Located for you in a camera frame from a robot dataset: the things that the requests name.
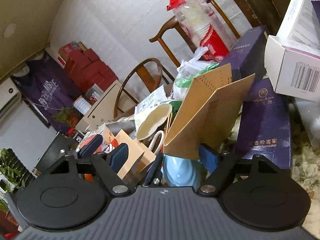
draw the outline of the beige cabinet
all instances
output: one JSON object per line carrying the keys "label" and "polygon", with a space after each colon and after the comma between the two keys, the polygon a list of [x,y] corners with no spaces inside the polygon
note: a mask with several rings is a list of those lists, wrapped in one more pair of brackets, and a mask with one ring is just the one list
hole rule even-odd
{"label": "beige cabinet", "polygon": [[[116,97],[120,90],[121,83],[116,80],[103,93],[97,102],[90,108],[85,116],[77,124],[76,129],[81,132],[93,130],[97,125],[113,120],[113,109],[115,107]],[[133,107],[135,103],[122,93],[119,100],[119,108],[126,111]]]}

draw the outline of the chair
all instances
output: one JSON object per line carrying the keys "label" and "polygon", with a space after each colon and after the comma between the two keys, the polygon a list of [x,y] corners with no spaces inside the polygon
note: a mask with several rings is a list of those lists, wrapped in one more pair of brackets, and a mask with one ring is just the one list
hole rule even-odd
{"label": "chair", "polygon": [[[157,76],[154,79],[151,74],[149,73],[149,71],[146,69],[146,67],[144,66],[146,63],[148,62],[155,62],[157,64]],[[149,92],[153,92],[154,90],[156,90],[160,83],[161,83],[161,78],[164,79],[164,81],[166,82],[166,84],[169,84],[168,80],[166,79],[165,76],[162,75],[162,72],[165,72],[168,77],[172,80],[174,80],[174,77],[162,66],[162,64],[160,63],[160,61],[156,58],[148,58],[144,61],[142,61],[139,65],[137,65],[131,72],[130,74],[126,77],[126,79],[124,80],[117,98],[116,98],[116,103],[115,103],[115,108],[113,111],[113,116],[114,118],[117,117],[118,115],[118,110],[123,113],[123,111],[118,107],[119,104],[119,100],[120,100],[120,96],[122,94],[122,92],[126,93],[127,96],[136,104],[138,104],[139,102],[132,96],[129,94],[129,92],[127,90],[124,89],[125,85],[127,84],[127,82],[129,81],[129,79],[133,76],[134,73],[137,73],[138,76],[141,78],[141,80],[143,81],[143,83],[146,85],[147,89],[149,90]]]}
{"label": "chair", "polygon": [[[260,26],[259,20],[254,16],[254,12],[251,10],[250,6],[247,4],[245,0],[234,0],[235,3],[239,6],[241,11],[243,12],[244,16],[248,19],[249,23],[252,25],[252,27]],[[207,3],[211,3],[213,7],[218,11],[218,13],[222,16],[223,20],[227,23],[233,34],[236,36],[237,39],[240,38],[239,33],[237,32],[236,28],[233,26],[233,24],[230,22],[226,14],[221,10],[221,8],[218,6],[218,4],[214,0],[206,0]],[[191,51],[194,53],[196,51],[196,46],[192,43],[191,39],[188,37],[188,35],[184,32],[184,30],[179,25],[179,22],[175,16],[170,18],[167,22],[164,23],[164,25],[161,27],[160,31],[157,33],[157,35],[151,39],[149,39],[150,42],[158,41],[164,51],[168,54],[169,58],[173,61],[173,63],[179,67],[180,63],[178,59],[174,56],[172,51],[169,49],[167,44],[162,39],[163,34],[169,30],[169,29],[176,29],[177,32],[181,35],[181,37],[184,39],[184,41],[187,43]]]}

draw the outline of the gold logo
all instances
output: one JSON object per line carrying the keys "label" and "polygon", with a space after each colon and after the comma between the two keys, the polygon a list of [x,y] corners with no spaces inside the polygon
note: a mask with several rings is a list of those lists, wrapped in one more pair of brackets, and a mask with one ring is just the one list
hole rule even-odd
{"label": "gold logo", "polygon": [[259,97],[264,98],[268,94],[268,90],[265,88],[260,89]]}

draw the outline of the ribbed gray surface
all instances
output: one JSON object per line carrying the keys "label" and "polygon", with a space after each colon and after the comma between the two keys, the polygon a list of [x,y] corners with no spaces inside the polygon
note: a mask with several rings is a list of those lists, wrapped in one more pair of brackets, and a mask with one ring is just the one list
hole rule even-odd
{"label": "ribbed gray surface", "polygon": [[24,240],[310,240],[302,228],[258,232],[231,220],[214,198],[196,195],[191,187],[137,188],[111,201],[92,224],[72,232],[51,233],[28,228],[15,239]]}

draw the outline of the barcode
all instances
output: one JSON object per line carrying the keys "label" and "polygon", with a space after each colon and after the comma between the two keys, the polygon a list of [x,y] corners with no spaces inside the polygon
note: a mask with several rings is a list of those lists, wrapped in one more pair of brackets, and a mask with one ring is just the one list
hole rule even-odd
{"label": "barcode", "polygon": [[291,87],[314,93],[316,91],[319,78],[319,68],[310,66],[303,62],[297,62],[291,81]]}

